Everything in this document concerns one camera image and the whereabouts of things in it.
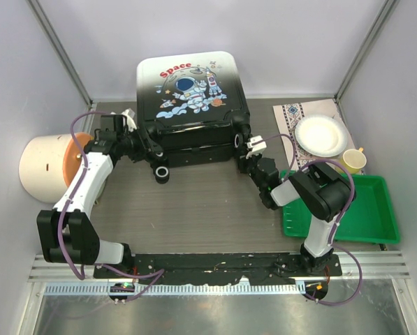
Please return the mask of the black white astronaut suitcase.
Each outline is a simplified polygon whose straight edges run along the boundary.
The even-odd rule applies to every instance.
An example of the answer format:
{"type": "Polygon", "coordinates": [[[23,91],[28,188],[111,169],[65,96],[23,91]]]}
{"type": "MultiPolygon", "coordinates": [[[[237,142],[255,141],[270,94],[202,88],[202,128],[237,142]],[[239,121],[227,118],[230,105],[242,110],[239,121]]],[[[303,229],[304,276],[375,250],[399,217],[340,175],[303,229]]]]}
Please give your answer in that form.
{"type": "Polygon", "coordinates": [[[156,181],[171,168],[234,157],[250,136],[237,64],[224,51],[154,57],[136,68],[138,125],[156,181]]]}

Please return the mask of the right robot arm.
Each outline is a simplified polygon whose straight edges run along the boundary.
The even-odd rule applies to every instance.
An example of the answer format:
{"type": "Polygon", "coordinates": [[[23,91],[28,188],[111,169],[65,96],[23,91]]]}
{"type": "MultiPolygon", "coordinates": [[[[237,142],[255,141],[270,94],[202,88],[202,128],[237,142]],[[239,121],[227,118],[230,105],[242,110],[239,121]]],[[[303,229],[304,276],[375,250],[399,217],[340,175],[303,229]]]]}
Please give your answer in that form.
{"type": "Polygon", "coordinates": [[[278,209],[302,200],[311,214],[308,235],[300,247],[300,267],[314,276],[324,270],[332,257],[332,241],[340,221],[356,197],[352,176],[343,177],[320,159],[307,163],[282,179],[275,161],[252,154],[245,147],[235,150],[238,170],[249,175],[268,209],[278,209]]]}

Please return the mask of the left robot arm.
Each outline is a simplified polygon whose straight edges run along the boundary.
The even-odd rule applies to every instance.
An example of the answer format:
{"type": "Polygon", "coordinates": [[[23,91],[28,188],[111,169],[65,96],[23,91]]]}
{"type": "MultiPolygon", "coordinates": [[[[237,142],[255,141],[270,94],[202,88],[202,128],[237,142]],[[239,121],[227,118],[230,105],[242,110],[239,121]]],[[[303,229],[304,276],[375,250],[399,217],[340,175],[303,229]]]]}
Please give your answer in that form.
{"type": "Polygon", "coordinates": [[[139,161],[146,154],[134,114],[131,109],[103,113],[94,139],[86,144],[71,133],[81,155],[78,172],[53,208],[40,211],[36,218],[45,261],[66,263],[80,280],[85,279],[86,265],[106,268],[117,278],[138,277],[129,245],[102,240],[90,221],[98,194],[117,161],[123,156],[139,161]]]}

